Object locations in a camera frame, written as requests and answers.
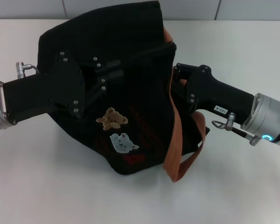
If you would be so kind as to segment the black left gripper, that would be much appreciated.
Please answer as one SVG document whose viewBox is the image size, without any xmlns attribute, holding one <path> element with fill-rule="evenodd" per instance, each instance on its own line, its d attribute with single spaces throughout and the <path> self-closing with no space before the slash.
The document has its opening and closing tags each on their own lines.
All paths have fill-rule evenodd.
<svg viewBox="0 0 280 224">
<path fill-rule="evenodd" d="M 30 75 L 3 84 L 7 118 L 17 123 L 34 116 L 63 111 L 78 119 L 108 95 L 110 86 L 124 82 L 120 60 L 107 61 L 97 56 L 78 58 L 62 50 L 52 67 L 44 73 Z M 82 70 L 96 70 L 96 83 L 85 92 Z"/>
</svg>

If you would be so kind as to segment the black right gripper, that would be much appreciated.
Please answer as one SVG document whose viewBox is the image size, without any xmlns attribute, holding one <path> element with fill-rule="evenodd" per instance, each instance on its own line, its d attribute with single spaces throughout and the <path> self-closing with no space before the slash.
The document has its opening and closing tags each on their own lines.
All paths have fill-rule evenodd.
<svg viewBox="0 0 280 224">
<path fill-rule="evenodd" d="M 207 110 L 223 118 L 229 113 L 236 115 L 235 122 L 243 123 L 252 110 L 254 96 L 215 79 L 211 68 L 206 65 L 193 66 L 177 63 L 173 68 L 175 75 L 189 75 L 188 96 L 195 95 L 196 108 Z M 172 98 L 187 101 L 185 86 L 172 83 Z"/>
</svg>

